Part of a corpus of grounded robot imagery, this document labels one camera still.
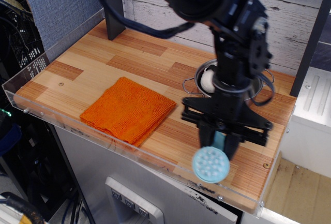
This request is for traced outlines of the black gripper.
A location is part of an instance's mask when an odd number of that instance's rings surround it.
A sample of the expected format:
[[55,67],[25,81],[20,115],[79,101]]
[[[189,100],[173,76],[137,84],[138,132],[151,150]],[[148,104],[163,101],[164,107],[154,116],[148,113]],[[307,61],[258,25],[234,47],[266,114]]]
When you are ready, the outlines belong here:
[[216,131],[226,134],[224,153],[232,160],[240,143],[249,141],[265,146],[273,124],[255,113],[245,103],[245,92],[216,88],[211,98],[186,97],[183,99],[182,119],[196,124],[200,146],[211,146]]

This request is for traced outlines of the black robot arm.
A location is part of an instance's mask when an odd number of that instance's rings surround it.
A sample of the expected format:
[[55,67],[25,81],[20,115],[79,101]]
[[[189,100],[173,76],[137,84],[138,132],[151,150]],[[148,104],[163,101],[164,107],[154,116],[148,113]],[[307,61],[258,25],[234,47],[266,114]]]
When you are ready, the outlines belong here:
[[214,35],[217,69],[211,97],[183,99],[182,118],[199,129],[200,145],[211,146],[225,134],[223,152],[232,158],[241,142],[265,145],[272,123],[250,109],[252,82],[265,80],[272,57],[267,49],[265,7],[259,0],[166,0],[191,23],[207,25]]

